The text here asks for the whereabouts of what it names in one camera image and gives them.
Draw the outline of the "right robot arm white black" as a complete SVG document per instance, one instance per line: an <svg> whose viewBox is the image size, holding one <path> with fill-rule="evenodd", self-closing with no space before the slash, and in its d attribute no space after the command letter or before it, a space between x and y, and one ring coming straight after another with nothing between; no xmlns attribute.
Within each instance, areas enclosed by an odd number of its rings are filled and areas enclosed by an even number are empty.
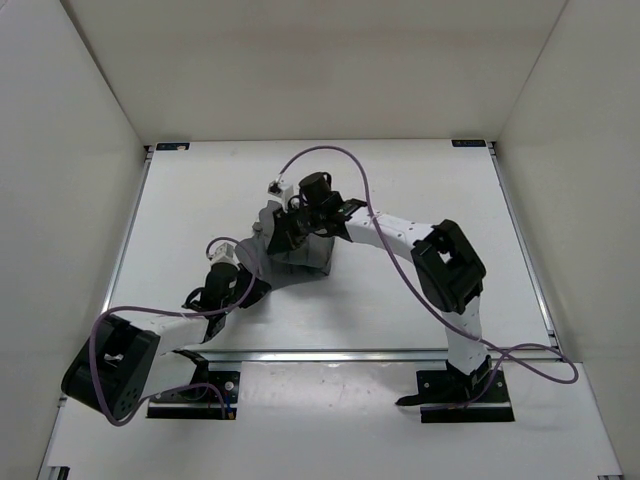
<svg viewBox="0 0 640 480"><path fill-rule="evenodd" d="M459 225L444 220L420 224L374 210L360 199L343 199L327 172L315 172L297 186L282 179L268 186L280 204L273 213L270 255L292 253L313 236L341 238L386 251L412 263L420 298L444 321L449 391L469 401L487 384L491 361L482 343L480 296L486 268Z"/></svg>

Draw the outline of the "grey pleated skirt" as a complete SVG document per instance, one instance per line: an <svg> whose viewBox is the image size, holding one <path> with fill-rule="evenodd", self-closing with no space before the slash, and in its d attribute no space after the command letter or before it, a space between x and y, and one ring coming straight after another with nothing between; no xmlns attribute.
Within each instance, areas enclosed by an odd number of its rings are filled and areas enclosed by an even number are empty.
<svg viewBox="0 0 640 480"><path fill-rule="evenodd" d="M280 208L279 202L270 200L258 214L252 226L252 235L239 242L237 249L263 249L265 251L264 276L271 284L272 290L321 280L331 271L331 258L334 249L334 238L321 238L310 235L302 245L294 251L279 255L268 255L267 246L271 238L274 221L272 212Z"/></svg>

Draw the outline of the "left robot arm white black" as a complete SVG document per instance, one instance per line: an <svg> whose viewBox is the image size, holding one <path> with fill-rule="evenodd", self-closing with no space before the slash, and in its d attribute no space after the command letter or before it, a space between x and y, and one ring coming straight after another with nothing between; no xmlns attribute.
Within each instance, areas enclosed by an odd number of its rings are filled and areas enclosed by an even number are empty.
<svg viewBox="0 0 640 480"><path fill-rule="evenodd" d="M126 425L144 401L164 395L215 401L227 418L229 401L192 348L212 340L231 312L257 303L272 286L263 249L224 243L209 261L203 285L178 311L119 306L102 313L66 370L62 392L114 426Z"/></svg>

